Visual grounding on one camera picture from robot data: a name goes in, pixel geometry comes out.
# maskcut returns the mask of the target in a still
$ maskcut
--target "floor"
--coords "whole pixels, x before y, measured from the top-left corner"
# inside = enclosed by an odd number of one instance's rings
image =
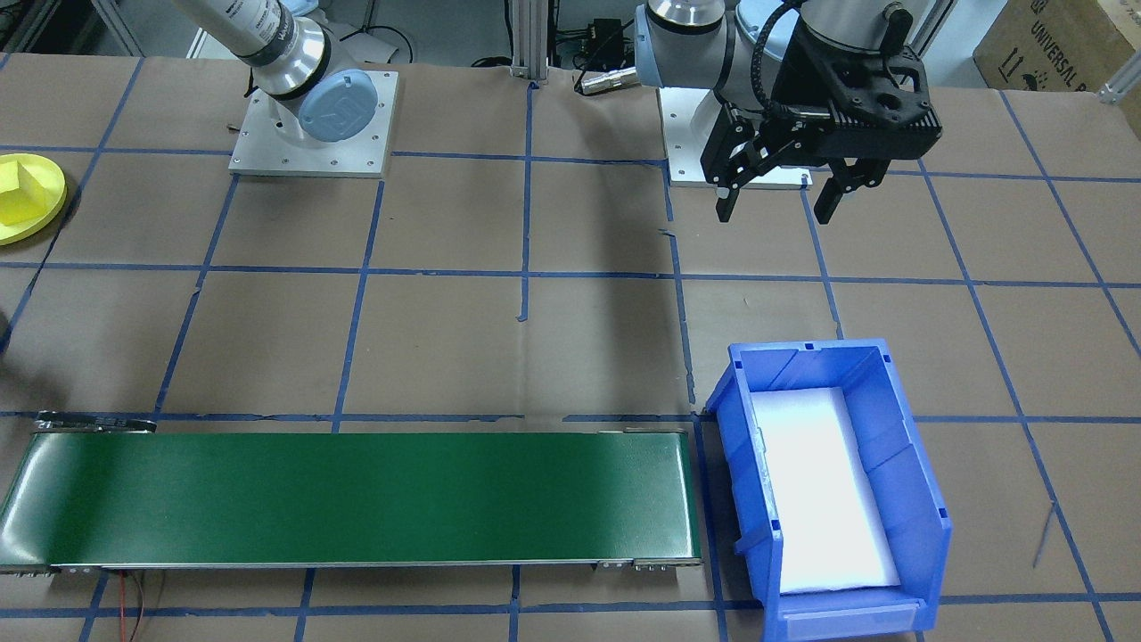
[[[141,640],[755,641],[704,403],[730,343],[869,336],[956,529],[938,627],[887,640],[1141,640],[1141,143],[1118,112],[939,89],[945,139],[830,225],[818,187],[751,190],[719,224],[711,190],[666,184],[648,89],[395,68],[378,182],[232,177],[234,63],[0,58],[0,149],[82,196],[0,247],[0,480],[41,408],[193,432],[669,426],[693,437],[706,563],[152,572]],[[0,640],[114,640],[121,595],[130,619],[129,580],[2,577]]]

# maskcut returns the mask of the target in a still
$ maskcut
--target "blue joint cap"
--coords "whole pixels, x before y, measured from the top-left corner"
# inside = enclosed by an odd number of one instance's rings
[[[350,68],[337,72],[309,90],[297,117],[301,129],[324,143],[361,132],[377,113],[377,88],[369,74]]]
[[[649,19],[646,17],[646,3],[634,9],[634,68],[638,81],[646,87],[663,87],[662,73],[657,71],[657,59],[654,57],[654,42],[649,38]]]

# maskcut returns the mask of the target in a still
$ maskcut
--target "conveyor belt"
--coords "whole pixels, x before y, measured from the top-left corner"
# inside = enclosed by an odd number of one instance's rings
[[[677,433],[33,437],[0,571],[698,563]]]

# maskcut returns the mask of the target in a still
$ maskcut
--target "metal cylinder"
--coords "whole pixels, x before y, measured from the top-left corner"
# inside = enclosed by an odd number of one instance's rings
[[[288,48],[269,64],[253,68],[253,80],[258,87],[275,97],[297,91],[314,74],[323,71],[323,64],[326,68],[329,65],[326,48],[331,47],[331,42],[321,25],[309,18],[290,19],[297,21],[297,35]]]
[[[649,0],[646,5],[657,17],[685,27],[709,26],[725,15],[725,0]]]
[[[831,44],[852,51],[877,51],[888,31],[884,9],[892,3],[903,5],[919,24],[932,0],[808,0],[800,8],[800,16],[812,33]]]
[[[172,0],[192,21],[238,57],[269,46],[292,19],[280,0]]]
[[[701,34],[678,33],[663,29],[653,21],[639,21],[638,27],[636,47],[642,48],[636,50],[637,56],[640,56],[639,78],[644,83],[712,89],[718,86],[722,72],[727,72],[721,96],[745,109],[761,108],[750,81],[753,43],[736,21],[722,21],[715,30]],[[733,59],[726,68],[730,42]],[[656,76],[642,78],[641,68],[646,64],[644,58],[652,60]],[[779,60],[766,56],[764,80],[769,90],[778,66]]]

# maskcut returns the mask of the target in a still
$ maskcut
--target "blue tape line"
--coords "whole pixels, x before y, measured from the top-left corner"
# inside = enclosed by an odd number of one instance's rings
[[[1085,593],[1012,593],[1005,595],[944,595],[939,602],[950,604],[1042,604],[1052,602],[1089,602]]]
[[[95,626],[95,618],[99,615],[99,602],[103,602],[103,593],[107,590],[107,578],[110,577],[111,574],[102,572],[95,583],[95,591],[91,592],[91,604],[87,610],[87,617],[83,618],[83,628],[79,632],[79,642],[88,642],[91,639],[91,628]]]
[[[519,564],[511,567],[511,602],[508,606],[508,627],[507,627],[507,639],[508,642],[519,642],[519,588],[521,584],[523,571]]]
[[[210,271],[245,271],[272,274],[359,274],[359,267],[315,267],[282,265],[211,265]]]
[[[713,582],[713,606],[717,609],[717,628],[720,642],[729,642],[729,625],[725,616],[725,590],[721,586],[721,553],[717,545],[717,527],[713,520],[713,493],[710,481],[709,456],[705,453],[705,431],[702,421],[694,420],[694,441],[697,446],[697,471],[702,480],[702,504],[705,507],[705,539],[709,547],[710,579]]]
[[[213,234],[210,236],[210,244],[207,246],[207,254],[202,259],[202,265],[199,266],[199,278],[194,284],[194,293],[191,294],[191,300],[186,303],[186,312],[183,315],[183,325],[178,328],[178,338],[175,340],[175,348],[170,351],[170,359],[167,361],[167,371],[162,376],[162,384],[159,387],[159,395],[154,400],[154,415],[159,416],[162,413],[163,406],[167,404],[167,393],[170,391],[170,381],[175,376],[175,368],[178,366],[178,359],[183,355],[183,347],[186,344],[186,335],[191,330],[191,318],[194,317],[194,310],[199,306],[199,299],[202,296],[202,287],[205,284],[207,274],[210,273],[210,262],[213,260],[215,250],[218,247],[218,238],[221,237],[221,229],[226,225],[226,217],[229,214],[229,206],[234,202],[234,194],[237,192],[237,182],[240,177],[234,176],[229,181],[229,189],[226,190],[226,198],[221,203],[221,211],[218,213],[218,221],[215,224]]]
[[[27,260],[0,260],[0,268],[38,268],[39,262]],[[157,263],[157,262],[75,262],[75,261],[52,261],[43,265],[44,269],[107,269],[126,271],[196,271],[201,265],[192,263]],[[280,273],[280,274],[358,274],[356,267],[322,267],[307,265],[210,265],[210,271],[242,271],[242,273]],[[396,275],[396,276],[487,276],[518,278],[526,275],[531,278],[648,278],[670,279],[674,275],[664,271],[601,271],[601,270],[528,270],[520,269],[450,269],[450,268],[423,268],[423,267],[369,267],[371,275]],[[804,282],[822,283],[820,276],[804,274],[690,274],[682,273],[685,281],[760,281],[760,282]],[[833,283],[865,283],[865,284],[914,284],[914,285],[963,285],[966,281],[962,278],[929,278],[909,276],[834,276],[828,275]],[[1091,287],[1100,289],[1102,283],[1081,281],[994,281],[980,279],[971,281],[976,285],[989,285],[995,287]],[[1128,282],[1106,282],[1104,286],[1110,289],[1141,289],[1141,283]]]
[[[527,88],[527,104],[531,107],[531,92],[533,89],[528,86]],[[528,138],[526,143],[526,152],[523,155],[519,154],[471,154],[471,153],[460,153],[460,152],[413,152],[413,151],[397,151],[393,152],[394,156],[403,157],[420,157],[420,159],[454,159],[454,160],[492,160],[492,161],[527,161],[533,162],[545,162],[545,163],[569,163],[569,164],[644,164],[649,166],[664,166],[665,161],[662,159],[580,159],[570,156],[536,156],[532,154],[531,146],[531,128],[533,119],[531,117],[531,112],[528,112],[527,117],[527,131]]]
[[[661,271],[528,271],[528,276],[537,278],[649,278],[669,281],[673,274]]]
[[[523,161],[525,155],[518,154],[463,154],[455,152],[393,152],[394,156],[405,156],[413,159],[462,159],[462,160],[507,160]]]
[[[1104,178],[1097,176],[1051,176],[1050,179],[1062,182],[1141,182],[1141,178]]]
[[[1022,417],[971,415],[916,415],[916,422],[939,424],[1141,424],[1141,417],[1081,417],[1027,415]]]
[[[964,285],[962,278],[909,278],[906,276],[828,276],[833,283],[868,283],[898,285]]]
[[[1141,593],[1098,593],[1101,602],[1141,602]],[[962,604],[1041,604],[1041,603],[1089,603],[1085,593],[1017,593],[1010,595],[945,595],[940,599],[944,606]],[[756,600],[727,600],[726,611],[755,611],[763,607]],[[520,607],[520,613],[589,613],[589,612],[638,612],[638,611],[712,611],[717,609],[713,601],[683,602],[615,602],[615,603],[550,603]],[[510,604],[366,604],[366,606],[330,606],[308,607],[307,617],[346,617],[346,616],[474,616],[474,615],[509,615]],[[129,617],[138,615],[137,608],[124,611]],[[146,610],[147,617],[299,617],[301,607],[237,607],[237,608],[199,608],[199,607],[163,607]],[[41,608],[41,609],[0,609],[0,620],[3,619],[63,619],[63,618],[118,618],[119,609],[106,608]]]
[[[107,147],[105,154],[164,154],[171,156],[228,156],[232,152],[226,149],[164,149],[164,148],[133,148],[133,147]]]
[[[499,604],[412,604],[361,607],[309,607],[316,616],[493,616],[505,615],[508,606]]]
[[[297,628],[293,629],[293,642],[304,642],[305,624],[309,616],[309,601],[313,599],[313,580],[317,577],[316,569],[305,571],[305,586],[301,588],[301,606],[297,615]]]
[[[808,220],[808,230],[812,235],[812,246],[816,249],[816,261],[820,265],[820,282],[824,283],[824,293],[828,298],[828,309],[832,310],[832,320],[836,325],[836,339],[844,339],[844,327],[840,323],[840,309],[836,307],[836,294],[832,291],[832,278],[828,276],[828,265],[824,260],[824,245],[820,244],[820,234],[816,228],[816,218],[812,216],[812,204],[808,202],[808,181],[801,185],[800,202],[804,208],[804,218]]]
[[[345,342],[345,363],[341,366],[341,383],[337,388],[337,404],[333,408],[333,425],[331,432],[341,432],[341,415],[345,413],[345,397],[349,390],[349,377],[353,374],[353,355],[356,352],[357,330],[361,327],[361,309],[364,307],[364,293],[369,285],[369,262],[377,242],[377,228],[380,226],[380,209],[385,201],[385,181],[377,184],[377,197],[372,203],[372,219],[369,222],[369,237],[364,244],[364,258],[361,259],[361,276],[357,279],[356,298],[353,301],[353,316],[349,319],[349,336]]]
[[[569,163],[569,164],[640,164],[665,168],[662,159],[575,159],[568,156],[532,156],[535,162]]]
[[[665,220],[673,222],[673,198],[670,197],[670,165],[662,164],[662,188],[665,192]]]
[[[71,203],[67,205],[66,211],[64,211],[59,217],[59,224],[56,226],[56,231],[51,236],[51,242],[48,243],[47,251],[43,252],[43,258],[40,260],[39,267],[35,273],[32,274],[32,279],[29,281],[27,286],[24,287],[24,293],[21,294],[19,302],[16,303],[16,309],[13,310],[11,316],[8,318],[8,327],[5,328],[3,334],[0,334],[0,355],[3,355],[8,350],[8,344],[11,342],[11,335],[16,331],[16,325],[19,323],[19,318],[24,315],[24,309],[27,308],[27,301],[32,298],[35,284],[40,281],[40,274],[43,271],[43,266],[47,265],[48,258],[51,255],[51,250],[56,247],[56,242],[59,241],[59,234],[64,229],[64,222],[72,217],[75,209],[79,206],[83,189],[87,187],[87,182],[90,180],[91,173],[95,171],[96,163],[99,162],[100,151],[107,145],[107,139],[111,138],[111,132],[115,129],[115,124],[119,122],[119,116],[123,113],[123,106],[127,104],[127,98],[130,97],[131,90],[135,89],[135,81],[138,80],[139,71],[141,68],[143,58],[139,58],[138,63],[135,64],[135,71],[131,72],[131,76],[127,81],[127,87],[123,88],[122,96],[119,97],[119,104],[115,106],[115,111],[111,114],[107,128],[103,131],[103,137],[99,138],[99,146],[95,149],[95,153],[91,155],[91,160],[87,164],[87,171],[83,172],[83,177],[79,181],[75,194],[71,198]]]
[[[926,165],[923,163],[923,160],[921,159],[919,162],[920,169],[925,172]],[[1025,434],[1027,444],[1030,447],[1030,453],[1034,455],[1034,463],[1038,468],[1038,474],[1042,477],[1042,482],[1046,488],[1046,494],[1050,499],[1054,502],[1058,523],[1061,527],[1062,534],[1066,536],[1066,543],[1069,545],[1070,553],[1074,555],[1074,561],[1077,564],[1078,575],[1082,576],[1082,583],[1085,585],[1086,594],[1093,603],[1093,610],[1098,615],[1098,621],[1101,624],[1101,631],[1104,633],[1107,642],[1114,642],[1114,636],[1109,632],[1109,625],[1106,621],[1106,616],[1101,611],[1101,604],[1098,603],[1094,595],[1093,583],[1091,582],[1090,574],[1085,568],[1085,562],[1082,560],[1082,553],[1078,551],[1077,543],[1074,541],[1074,534],[1069,528],[1069,522],[1066,520],[1061,503],[1058,502],[1058,494],[1054,491],[1053,482],[1050,480],[1050,473],[1046,471],[1045,461],[1042,458],[1042,454],[1038,452],[1038,445],[1035,442],[1034,434],[1030,432],[1030,424],[1025,421],[1026,413],[1022,411],[1022,404],[1018,398],[1018,391],[1014,389],[1014,381],[1011,379],[1010,372],[1006,369],[1006,364],[1003,360],[1002,352],[998,350],[998,342],[990,328],[990,320],[987,318],[987,312],[982,308],[982,300],[979,298],[979,292],[976,289],[974,283],[971,281],[971,274],[966,268],[966,262],[963,260],[963,253],[958,249],[958,243],[955,241],[955,234],[950,229],[950,222],[947,220],[947,213],[942,208],[942,202],[939,200],[939,194],[936,192],[934,182],[931,180],[931,177],[924,176],[923,179],[926,182],[928,190],[931,193],[931,200],[934,203],[936,212],[939,214],[939,221],[942,224],[942,228],[947,233],[947,239],[950,242],[950,249],[955,253],[955,260],[958,262],[958,268],[963,273],[963,279],[966,281],[966,289],[971,294],[971,301],[974,303],[974,309],[979,315],[979,323],[982,325],[982,332],[986,334],[987,342],[990,344],[990,351],[998,366],[998,372],[1002,374],[1003,383],[1006,387],[1006,392],[1010,395],[1011,404],[1013,404],[1014,412],[1018,414],[1019,418],[1022,420],[1020,422],[1022,433]]]
[[[556,603],[523,607],[524,613],[625,613],[647,611],[712,611],[717,608],[707,600],[688,602],[610,602]]]
[[[804,276],[800,274],[682,274],[683,281],[767,281],[767,282],[793,282],[793,283],[820,283],[824,278],[819,276]]]
[[[370,267],[369,274],[387,276],[499,276],[518,278],[518,269],[434,269],[416,267]]]
[[[516,316],[516,319],[519,320],[520,324],[524,323],[531,314],[531,276],[528,275],[528,271],[531,270],[531,195],[532,170],[534,166],[532,148],[535,138],[535,89],[539,89],[537,83],[531,82],[527,84],[527,127],[523,165],[523,267],[520,267],[523,277],[519,279],[519,315]]]
[[[575,423],[631,423],[631,424],[650,424],[650,423],[678,423],[685,424],[694,421],[694,418],[711,418],[712,415],[698,415],[696,413],[690,413],[688,415],[567,415],[563,417],[563,423],[575,424]]]
[[[689,404],[697,404],[697,397],[694,392],[694,359],[689,351],[689,320],[686,318],[686,292],[681,284],[681,257],[678,252],[678,237],[673,234],[667,234],[670,238],[670,259],[673,261],[673,289],[678,295],[678,319],[681,325],[681,358],[686,364],[686,395],[689,397]]]
[[[3,152],[76,152],[91,154],[95,153],[98,147],[68,147],[68,146],[49,146],[49,145],[0,145],[0,151]]]
[[[0,609],[0,619],[63,619],[63,618],[86,618],[91,613],[91,609]]]
[[[106,270],[120,270],[120,271],[197,271],[202,268],[201,265],[186,265],[186,263],[170,263],[163,265],[160,262],[72,262],[72,261],[52,261],[44,263],[44,269],[106,269]]]
[[[1066,225],[1069,226],[1070,233],[1074,234],[1074,239],[1077,241],[1077,246],[1082,250],[1082,255],[1085,257],[1085,261],[1090,265],[1090,269],[1093,271],[1093,277],[1101,285],[1101,291],[1106,294],[1106,300],[1108,300],[1109,306],[1114,308],[1114,314],[1117,316],[1117,323],[1120,324],[1122,330],[1125,331],[1125,336],[1128,338],[1130,344],[1133,347],[1133,352],[1135,352],[1138,357],[1141,357],[1141,344],[1138,343],[1138,339],[1130,330],[1130,325],[1125,320],[1125,315],[1122,314],[1120,307],[1117,306],[1117,300],[1114,299],[1114,293],[1110,292],[1109,287],[1106,285],[1106,279],[1101,276],[1101,270],[1098,269],[1098,263],[1094,262],[1093,254],[1090,253],[1090,249],[1086,246],[1085,241],[1082,239],[1082,234],[1078,233],[1077,225],[1074,224],[1074,218],[1070,217],[1069,210],[1066,208],[1066,203],[1062,201],[1061,194],[1058,193],[1058,186],[1054,185],[1050,173],[1046,171],[1046,165],[1042,163],[1042,157],[1038,156],[1037,149],[1035,149],[1034,145],[1030,143],[1030,137],[1027,136],[1026,130],[1022,128],[1022,122],[1018,119],[1018,114],[1014,113],[1014,107],[1010,104],[1010,99],[1006,98],[1006,95],[1002,91],[998,92],[998,96],[1002,97],[1003,104],[1006,105],[1006,112],[1010,113],[1010,117],[1014,121],[1014,127],[1018,128],[1018,132],[1022,137],[1022,141],[1026,143],[1026,148],[1030,152],[1030,156],[1034,157],[1034,163],[1038,165],[1038,171],[1041,171],[1043,178],[1046,179],[1050,193],[1053,194],[1054,202],[1058,203],[1058,209],[1062,212],[1062,218],[1066,219]],[[1111,637],[1111,635],[1109,635],[1108,627],[1104,628],[1107,636]]]
[[[725,608],[730,611],[756,611],[763,609],[760,600],[727,600]]]
[[[445,422],[486,422],[493,423],[500,420],[524,420],[524,415],[371,415],[365,413],[343,413],[341,415],[341,421],[343,422],[362,422],[362,423],[395,423],[395,422],[411,422],[411,423],[445,423]]]
[[[923,176],[923,170],[906,171],[906,173],[909,176]],[[994,179],[994,180],[1037,180],[1039,182],[1042,181],[1041,176],[1034,176],[1030,173],[976,173],[973,171],[932,171],[929,169],[928,174],[938,176],[940,178],[982,178],[982,179]]]

